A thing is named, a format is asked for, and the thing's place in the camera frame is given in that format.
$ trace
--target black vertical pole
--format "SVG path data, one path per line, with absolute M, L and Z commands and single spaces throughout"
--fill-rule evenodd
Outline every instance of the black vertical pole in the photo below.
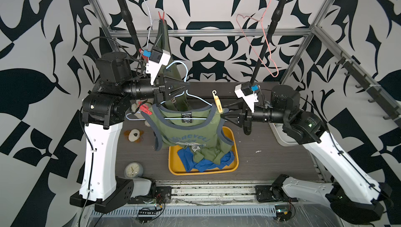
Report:
M 276 9 L 273 12 L 272 21 L 270 22 L 268 33 L 266 34 L 267 41 L 265 41 L 263 43 L 262 50 L 260 51 L 260 55 L 259 55 L 260 59 L 262 59 L 262 60 L 265 57 L 266 50 L 268 49 L 268 42 L 270 43 L 272 41 L 273 33 L 277 27 L 278 21 L 280 21 L 280 19 L 281 19 L 281 15 L 283 14 L 283 9 L 284 9 L 284 5 L 286 4 L 286 1 L 287 0 L 279 0 Z M 256 62 L 255 69 L 253 70 L 253 73 L 252 73 L 251 84 L 253 84 L 255 82 L 256 75 L 258 74 L 261 64 L 262 64 L 262 62 L 258 59 L 258 61 Z
M 141 48 L 141 45 L 139 43 L 138 36 L 136 35 L 135 26 L 133 25 L 133 22 L 132 22 L 131 12 L 129 11 L 125 0 L 117 0 L 117 1 L 118 1 L 118 4 L 120 5 L 121 16 L 122 16 L 124 22 L 127 24 L 128 32 L 132 37 L 133 44 L 135 45 L 135 48 L 136 48 L 136 51 L 138 52 L 138 57 L 139 57 L 141 55 L 141 53 L 139 51 L 139 49 Z

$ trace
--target clear plastic sheet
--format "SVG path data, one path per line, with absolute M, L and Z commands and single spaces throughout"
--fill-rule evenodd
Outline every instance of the clear plastic sheet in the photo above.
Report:
M 169 217 L 142 224 L 136 216 L 102 217 L 96 227 L 340 227 L 343 226 L 334 212 L 320 204 L 295 204 L 295 216 L 286 222 L 279 222 L 271 216 L 219 216 L 219 217 Z M 91 217 L 88 227 L 93 227 L 98 216 Z

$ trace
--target red clothespin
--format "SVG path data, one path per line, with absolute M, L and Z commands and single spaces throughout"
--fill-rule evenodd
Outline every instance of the red clothespin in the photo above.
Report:
M 160 11 L 158 11 L 158 13 L 159 13 L 159 19 L 161 19 L 164 23 L 164 12 L 163 12 L 163 17 L 160 15 Z
M 142 101 L 139 101 L 138 102 L 138 107 L 140 107 L 140 109 L 144 112 L 144 113 L 146 113 L 146 114 L 148 114 L 148 115 L 151 115 L 152 114 L 152 112 L 149 110 L 149 107 L 146 105 L 146 104 L 142 104 Z

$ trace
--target green tank top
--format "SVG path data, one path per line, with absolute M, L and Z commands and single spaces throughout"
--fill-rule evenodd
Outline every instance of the green tank top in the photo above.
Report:
M 194 162 L 207 159 L 220 164 L 220 159 L 233 147 L 233 141 L 223 133 L 224 119 L 220 117 L 215 104 L 202 109 L 184 112 L 173 111 L 154 104 L 149 110 L 152 115 L 141 112 L 156 135 L 155 149 L 160 150 L 162 145 L 179 145 L 191 148 Z M 207 118 L 206 120 L 185 118 Z

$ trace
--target metal vent grate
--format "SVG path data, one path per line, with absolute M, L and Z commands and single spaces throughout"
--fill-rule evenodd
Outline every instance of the metal vent grate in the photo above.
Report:
M 136 217 L 144 206 L 123 206 L 103 217 Z M 92 211 L 92 216 L 101 213 Z M 167 205 L 160 217 L 218 217 L 218 216 L 266 216 L 275 217 L 274 205 L 207 205 L 172 206 Z

